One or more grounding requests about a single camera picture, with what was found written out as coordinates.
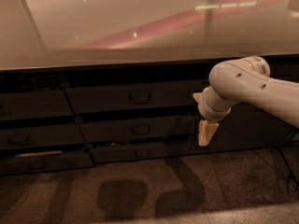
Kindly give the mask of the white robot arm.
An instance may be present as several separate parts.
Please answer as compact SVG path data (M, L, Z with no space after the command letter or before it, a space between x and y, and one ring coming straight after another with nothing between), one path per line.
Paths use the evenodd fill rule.
M268 62L251 56L216 64L208 76L209 86L192 95L202 119L198 144L205 147L234 105L241 102L299 128L299 84L270 77Z

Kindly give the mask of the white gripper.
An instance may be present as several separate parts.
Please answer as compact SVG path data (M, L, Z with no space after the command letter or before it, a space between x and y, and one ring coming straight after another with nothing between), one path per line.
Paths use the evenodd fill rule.
M197 103L200 115L206 119L199 122L198 143L200 147L205 147L209 144L212 136L217 131L220 121L224 119L231 109L225 111L215 111L209 107L204 100L204 95L201 92L195 92L192 98Z

